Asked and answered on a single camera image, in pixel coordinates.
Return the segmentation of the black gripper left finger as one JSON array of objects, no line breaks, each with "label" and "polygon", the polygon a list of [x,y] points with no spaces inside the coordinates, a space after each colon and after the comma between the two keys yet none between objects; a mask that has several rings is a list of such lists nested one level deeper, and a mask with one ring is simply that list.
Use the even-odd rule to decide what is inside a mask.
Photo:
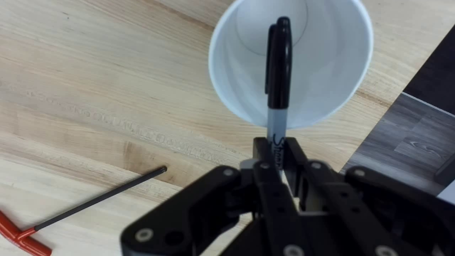
[{"label": "black gripper left finger", "polygon": [[275,168],[272,145],[253,141],[253,164],[219,165],[121,234],[123,256],[199,256],[242,215],[252,222],[222,256],[303,256],[302,219]]}]

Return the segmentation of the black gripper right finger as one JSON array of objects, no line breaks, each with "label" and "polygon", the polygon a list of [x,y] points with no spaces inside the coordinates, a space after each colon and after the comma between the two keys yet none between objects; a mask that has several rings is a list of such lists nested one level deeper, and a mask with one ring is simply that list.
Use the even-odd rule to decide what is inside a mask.
[{"label": "black gripper right finger", "polygon": [[285,143],[285,172],[299,207],[330,221],[340,251],[351,256],[455,256],[452,204],[371,168],[340,174]]}]

